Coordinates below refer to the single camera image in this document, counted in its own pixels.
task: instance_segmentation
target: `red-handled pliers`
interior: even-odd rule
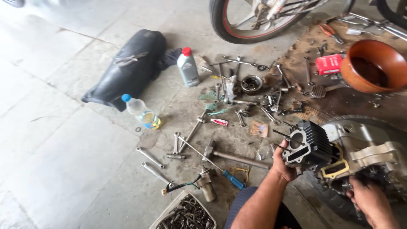
[[[345,43],[339,35],[336,35],[335,30],[333,30],[329,25],[322,24],[318,26],[321,28],[322,32],[324,32],[329,37],[333,37],[339,44]]]

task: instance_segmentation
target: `tube of sealant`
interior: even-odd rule
[[[210,119],[210,121],[211,121],[211,122],[214,122],[214,123],[216,123],[216,124],[225,126],[225,127],[228,127],[228,123],[229,123],[228,121],[222,120],[222,119]]]

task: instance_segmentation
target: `hand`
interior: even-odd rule
[[[362,184],[354,176],[349,178],[353,186],[346,195],[355,204],[357,211],[363,211],[366,220],[374,229],[397,229],[400,228],[395,219],[389,201],[383,191],[374,183]]]
[[[280,146],[287,147],[287,140],[283,140],[280,143]],[[295,168],[290,168],[285,165],[285,162],[282,159],[282,148],[277,148],[273,154],[273,167],[270,169],[270,172],[276,172],[282,178],[284,178],[287,183],[295,180],[298,175]]]

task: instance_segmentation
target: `hammer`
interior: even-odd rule
[[[258,168],[262,168],[265,170],[269,170],[270,169],[270,165],[269,164],[265,164],[265,163],[260,163],[257,161],[252,161],[246,158],[242,158],[240,156],[232,156],[230,154],[224,154],[224,153],[220,153],[215,151],[215,146],[216,146],[216,141],[214,140],[209,140],[208,145],[205,147],[205,152],[203,153],[205,157],[209,158],[211,160],[211,158],[213,156],[218,156],[220,158],[224,158],[224,159],[229,159],[232,161],[237,161],[246,165],[251,165],[254,167],[258,167]]]

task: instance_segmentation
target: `red bottle cap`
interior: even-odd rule
[[[183,48],[182,54],[186,57],[189,57],[191,55],[191,48],[189,48],[189,47]]]

